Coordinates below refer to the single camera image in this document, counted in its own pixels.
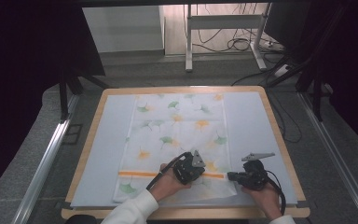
handheld device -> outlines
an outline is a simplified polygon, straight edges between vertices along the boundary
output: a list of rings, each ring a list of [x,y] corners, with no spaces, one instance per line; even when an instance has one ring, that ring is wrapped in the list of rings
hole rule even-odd
[[[267,183],[270,183],[281,197],[281,213],[283,215],[286,208],[286,198],[284,197],[278,178],[277,182],[279,186],[269,178],[268,172],[271,172],[266,171],[263,163],[259,160],[274,155],[274,153],[251,153],[249,156],[242,158],[242,161],[246,161],[246,163],[243,164],[245,172],[228,172],[227,177],[228,180],[237,181],[245,188],[252,190],[262,190]]]
[[[173,168],[173,173],[176,178],[183,184],[186,185],[191,181],[199,178],[202,173],[205,172],[205,162],[202,160],[201,155],[197,150],[194,151],[194,155],[191,152],[182,153],[180,156],[176,157],[168,165],[162,169],[156,177],[150,182],[146,187],[147,190],[150,190],[153,185],[168,171],[168,169]]]

wall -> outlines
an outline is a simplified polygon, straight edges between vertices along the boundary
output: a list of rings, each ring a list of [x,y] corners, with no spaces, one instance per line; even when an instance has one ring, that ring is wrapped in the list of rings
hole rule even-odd
[[[98,52],[164,49],[162,7],[83,8]]]

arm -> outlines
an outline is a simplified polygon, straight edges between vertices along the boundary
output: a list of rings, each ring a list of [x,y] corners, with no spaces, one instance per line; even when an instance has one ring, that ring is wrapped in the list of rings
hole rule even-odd
[[[160,170],[167,164],[161,164]],[[182,185],[169,169],[150,189],[142,191],[136,198],[129,199],[116,207],[102,224],[145,224],[147,218],[158,209],[158,202],[173,195],[180,189],[189,189],[190,185]]]
[[[269,224],[295,224],[291,216],[283,216],[281,214],[278,193],[270,183],[267,183],[262,190],[251,190],[244,187],[242,187],[241,190],[252,196],[255,204],[271,221]]]

human hand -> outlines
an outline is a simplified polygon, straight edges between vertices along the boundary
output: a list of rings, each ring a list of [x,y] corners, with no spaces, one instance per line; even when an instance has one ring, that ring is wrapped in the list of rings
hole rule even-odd
[[[262,190],[252,190],[245,187],[242,187],[241,190],[252,196],[255,204],[264,212],[269,220],[282,216],[278,193],[270,183],[267,183]]]
[[[160,165],[159,170],[164,169],[167,166],[166,163]],[[176,178],[173,173],[173,169],[170,168],[168,171],[157,181],[157,183],[149,190],[153,197],[159,202],[168,196],[173,195],[180,189],[190,189],[191,185],[183,185]]]

wooden table edge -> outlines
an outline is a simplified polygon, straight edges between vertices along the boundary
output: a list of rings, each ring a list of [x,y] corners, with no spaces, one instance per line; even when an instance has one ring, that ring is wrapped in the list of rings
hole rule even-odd
[[[259,86],[149,87],[149,88],[107,89],[103,91],[103,94],[100,99],[100,103],[98,103],[93,121],[89,128],[89,134],[86,138],[85,145],[83,146],[83,150],[79,162],[77,164],[76,171],[72,179],[71,186],[68,190],[68,194],[65,198],[65,201],[67,203],[70,203],[74,198],[76,188],[80,182],[81,176],[86,167],[86,163],[91,151],[92,143],[102,117],[105,102],[109,95],[157,94],[157,93],[224,93],[224,92],[244,92],[244,91],[257,91],[260,94],[260,97],[263,102],[263,106],[265,107],[268,115],[268,120],[271,124],[272,131],[275,135],[277,144],[282,154],[283,162],[286,165],[287,172],[290,176],[293,187],[295,189],[295,194],[297,196],[297,199],[299,201],[306,201],[304,192],[301,188],[301,185],[296,175],[296,170],[292,164],[286,145],[283,141],[281,132],[279,130],[278,123],[272,112],[272,108],[270,106],[267,94],[264,88]],[[83,215],[92,215],[97,218],[104,218],[111,211],[112,211],[111,209],[76,210],[76,209],[63,208],[62,217],[67,219],[74,215],[83,214]],[[202,218],[241,219],[241,218],[264,217],[264,214],[256,207],[197,208],[197,212],[194,211],[195,209],[191,209],[191,208],[163,208],[162,207],[159,208],[155,213],[153,213],[150,216],[150,219],[202,219]],[[207,216],[200,217],[201,212],[207,214]],[[292,217],[308,217],[310,215],[310,209],[308,207],[304,207],[304,208],[298,208],[295,206],[287,207],[285,214],[291,215]]]

